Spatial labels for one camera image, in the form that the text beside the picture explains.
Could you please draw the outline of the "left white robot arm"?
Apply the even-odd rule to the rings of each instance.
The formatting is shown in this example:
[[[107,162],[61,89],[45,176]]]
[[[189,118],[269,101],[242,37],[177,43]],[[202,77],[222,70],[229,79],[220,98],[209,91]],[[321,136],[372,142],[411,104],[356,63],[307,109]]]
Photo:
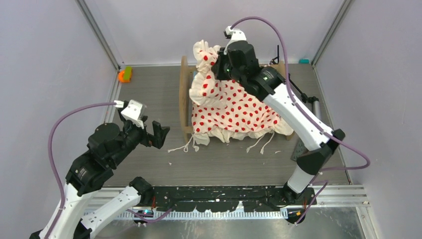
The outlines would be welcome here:
[[[170,131],[153,121],[153,132],[146,129],[145,105],[135,101],[115,100],[123,127],[115,123],[103,123],[89,136],[87,151],[77,157],[61,181],[52,154],[52,139],[59,126],[56,122],[49,134],[48,157],[59,186],[60,201],[41,230],[33,232],[32,239],[93,239],[114,218],[136,205],[147,206],[152,202],[154,190],[142,177],[134,178],[116,197],[99,209],[86,214],[90,201],[99,193],[114,170],[137,146],[163,147]]]

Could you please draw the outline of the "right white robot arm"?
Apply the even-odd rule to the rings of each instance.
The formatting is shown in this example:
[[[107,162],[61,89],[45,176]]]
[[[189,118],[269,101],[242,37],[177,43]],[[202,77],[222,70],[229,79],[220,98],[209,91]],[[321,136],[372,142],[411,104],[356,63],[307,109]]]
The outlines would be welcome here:
[[[218,80],[235,80],[245,91],[279,114],[302,140],[307,152],[297,159],[297,166],[283,187],[285,200],[297,204],[304,198],[304,190],[331,158],[345,133],[333,130],[321,122],[297,99],[286,79],[273,67],[258,63],[254,47],[245,34],[228,26],[224,31],[229,40],[218,51],[211,70]]]

